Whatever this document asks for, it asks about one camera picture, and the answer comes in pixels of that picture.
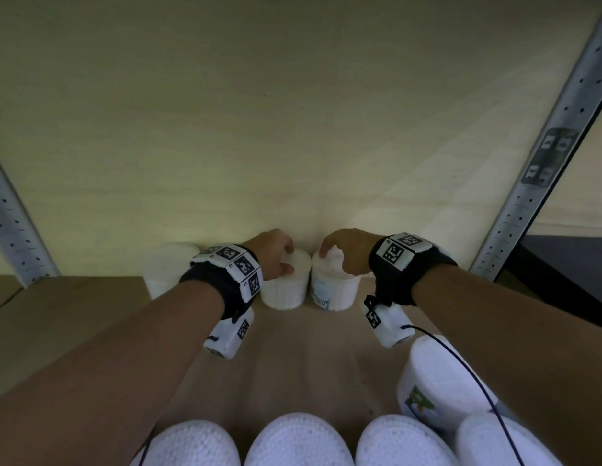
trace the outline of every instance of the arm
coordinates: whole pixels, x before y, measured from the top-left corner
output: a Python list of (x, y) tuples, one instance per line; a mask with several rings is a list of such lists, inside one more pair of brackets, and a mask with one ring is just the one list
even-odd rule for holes
[[(343, 268), (370, 271), (383, 236), (329, 235)], [(567, 464), (602, 463), (602, 329), (451, 265), (431, 268), (412, 289), (424, 311), (484, 382)]]
[[(293, 271), (281, 231), (244, 245), (265, 280)], [(0, 465), (128, 464), (223, 311), (212, 286), (181, 283), (3, 395)]]

